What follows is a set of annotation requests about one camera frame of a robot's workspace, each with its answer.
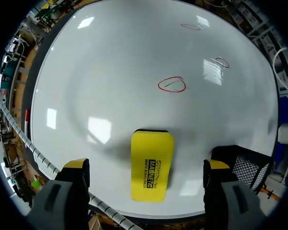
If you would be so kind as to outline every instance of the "green object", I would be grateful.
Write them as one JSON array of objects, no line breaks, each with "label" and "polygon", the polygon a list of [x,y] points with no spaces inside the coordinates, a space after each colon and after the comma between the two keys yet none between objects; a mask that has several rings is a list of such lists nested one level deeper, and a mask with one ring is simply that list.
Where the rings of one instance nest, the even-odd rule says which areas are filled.
[{"label": "green object", "polygon": [[31,183],[32,188],[39,188],[41,186],[43,186],[42,182],[40,181],[40,179],[37,179],[36,181]]}]

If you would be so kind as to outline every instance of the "red marker drawing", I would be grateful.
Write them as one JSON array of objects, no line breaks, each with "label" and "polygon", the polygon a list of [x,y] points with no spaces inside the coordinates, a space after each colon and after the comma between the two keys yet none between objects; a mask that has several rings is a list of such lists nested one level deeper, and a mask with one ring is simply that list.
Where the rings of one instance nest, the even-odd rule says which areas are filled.
[{"label": "red marker drawing", "polygon": [[215,60],[224,68],[227,68],[227,69],[230,68],[229,63],[225,59],[218,57]]},{"label": "red marker drawing", "polygon": [[200,30],[201,28],[196,26],[196,25],[189,25],[189,24],[181,24],[181,26],[188,28],[188,29],[192,29],[192,30]]},{"label": "red marker drawing", "polygon": [[[177,89],[174,89],[174,90],[166,89],[166,87],[168,87],[174,83],[176,83],[175,86],[178,87]],[[165,91],[165,92],[183,92],[186,90],[187,87],[186,87],[186,83],[184,83],[182,77],[170,77],[170,78],[166,78],[166,79],[162,80],[161,82],[159,82],[158,88]]]}]

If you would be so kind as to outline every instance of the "white pipe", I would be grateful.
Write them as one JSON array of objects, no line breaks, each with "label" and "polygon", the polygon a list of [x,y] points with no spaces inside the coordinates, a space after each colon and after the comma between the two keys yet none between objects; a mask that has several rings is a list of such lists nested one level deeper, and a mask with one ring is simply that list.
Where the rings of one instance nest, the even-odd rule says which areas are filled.
[{"label": "white pipe", "polygon": [[[11,113],[6,108],[5,103],[3,102],[1,96],[0,96],[0,108],[4,116],[6,117],[7,121],[10,123],[10,125],[15,130],[20,139],[24,142],[24,145],[27,146],[30,149],[30,151],[33,152],[33,154],[36,155],[37,158],[40,161],[42,161],[43,164],[46,165],[53,172],[53,174],[57,175],[60,172],[59,169],[56,168],[40,151],[38,151],[38,149],[34,146],[34,144],[20,129],[20,127],[17,125],[16,121],[12,117]],[[142,230],[139,226],[137,226],[136,224],[132,223],[130,220],[122,216],[116,210],[114,210],[105,202],[100,200],[97,196],[91,193],[89,194],[90,194],[90,200],[94,204],[94,206],[98,207],[101,211],[107,214],[112,220],[114,220],[116,223],[122,226],[125,230]]]}]

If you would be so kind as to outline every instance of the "shelf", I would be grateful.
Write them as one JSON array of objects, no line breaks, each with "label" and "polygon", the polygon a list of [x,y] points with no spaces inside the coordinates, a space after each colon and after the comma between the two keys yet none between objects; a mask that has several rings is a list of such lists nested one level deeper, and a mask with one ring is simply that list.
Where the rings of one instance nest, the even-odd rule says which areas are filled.
[{"label": "shelf", "polygon": [[257,14],[257,12],[255,10],[253,10],[247,3],[245,0],[242,0],[242,5],[254,16],[254,18],[256,18],[256,20],[259,23],[262,23],[263,20],[261,19],[261,17]]}]

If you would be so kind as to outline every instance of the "metal rack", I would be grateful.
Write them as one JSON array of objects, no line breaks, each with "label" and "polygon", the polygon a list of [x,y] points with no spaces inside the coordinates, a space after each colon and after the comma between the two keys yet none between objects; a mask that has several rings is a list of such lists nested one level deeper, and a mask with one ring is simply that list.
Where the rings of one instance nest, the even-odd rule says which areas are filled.
[{"label": "metal rack", "polygon": [[[272,64],[272,60],[278,50],[285,47],[284,41],[269,19],[250,0],[236,0],[226,6],[237,27],[246,34],[262,54]],[[281,52],[275,63],[278,76],[288,86],[288,51]],[[288,98],[288,91],[280,84],[278,85],[280,97]],[[285,185],[288,176],[288,161],[281,175],[271,175],[271,178]]]}]

